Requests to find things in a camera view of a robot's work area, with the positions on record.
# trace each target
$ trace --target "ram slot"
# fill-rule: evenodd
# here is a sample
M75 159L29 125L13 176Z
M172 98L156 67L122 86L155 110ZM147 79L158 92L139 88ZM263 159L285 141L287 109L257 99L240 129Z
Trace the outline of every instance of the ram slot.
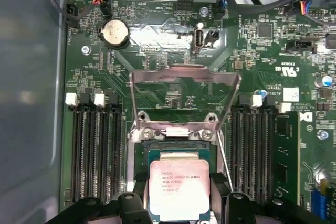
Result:
M249 135L248 138L248 152L249 152L249 159L248 159L248 185L249 191L247 192L252 198L255 197L255 163L256 163L256 115L255 113L251 113L249 115Z
M234 190L237 188L237 164L236 164L236 156L237 156L237 131L238 131L238 113L235 108L232 108L231 112L231 141L230 141L230 170L231 176L233 179L233 187Z
M109 130L109 114L100 112L99 123L99 157L98 157L98 198L106 202L106 182L107 182L107 169L108 169L108 130Z
M94 149L94 159L93 159L93 196L98 197L98 187L99 187L99 176L100 176L100 126L101 125L101 113L96 114L94 139L95 139L95 149Z
M270 198L273 195L273 143L275 140L275 115L272 111L267 113L267 135L268 135L268 144L267 144L267 197Z
M244 125L243 125L243 131L244 131L244 139L243 141L243 151L242 151L242 173L243 173L243 182L242 182L242 192L248 193L249 192L249 160L250 160L250 153L249 153L249 144L250 140L250 117L249 114L245 113L244 114Z
M119 193L121 171L121 114L118 108L111 113L111 187L110 197Z
M86 131L86 141L85 145L85 197L93 196L93 161L94 161L94 152L95 152L95 125L96 125L96 113L87 112L87 125L85 128Z
M71 168L71 196L72 202L80 199L80 171L81 160L81 136L82 136L82 112L74 110L72 129L72 168Z
M268 114L263 113L261 118L261 200L267 200L267 169L268 169Z
M261 145L262 145L262 125L261 125L261 114L255 114L255 123L256 123L256 132L255 132L255 139L256 139L256 164L255 164L255 171L256 171L256 183L255 183L255 201L257 203L261 203L261 168L262 168L262 154L261 154Z

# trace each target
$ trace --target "wire bundle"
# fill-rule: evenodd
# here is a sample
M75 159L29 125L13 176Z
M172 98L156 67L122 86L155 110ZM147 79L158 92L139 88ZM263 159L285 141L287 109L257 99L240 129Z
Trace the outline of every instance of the wire bundle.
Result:
M302 15L307 14L310 4L311 0L308 1L300 0L300 9Z

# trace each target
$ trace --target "integrated circuit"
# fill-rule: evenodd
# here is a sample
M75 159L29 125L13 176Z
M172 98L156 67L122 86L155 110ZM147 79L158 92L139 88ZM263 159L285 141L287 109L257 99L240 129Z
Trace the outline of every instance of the integrated circuit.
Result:
M258 25L259 38L272 38L272 24L259 24Z
M327 49L336 49L336 34L327 34L325 43Z

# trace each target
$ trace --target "white label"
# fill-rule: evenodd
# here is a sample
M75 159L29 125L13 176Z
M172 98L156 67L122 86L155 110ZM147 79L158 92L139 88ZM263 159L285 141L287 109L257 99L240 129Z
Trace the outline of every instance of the white label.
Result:
M300 121L312 122L313 121L313 113L312 112L300 112Z
M283 101L284 102L299 102L300 101L300 89L299 88L284 88L283 89Z
M296 77L300 68L295 67L275 67L275 71L282 71L282 75L285 77Z

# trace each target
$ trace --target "sticker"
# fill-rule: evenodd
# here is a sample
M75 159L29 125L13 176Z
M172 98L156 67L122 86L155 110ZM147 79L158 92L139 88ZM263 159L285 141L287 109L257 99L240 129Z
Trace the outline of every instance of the sticker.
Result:
M300 89L299 88L284 88L283 101L284 102L299 102L300 101Z

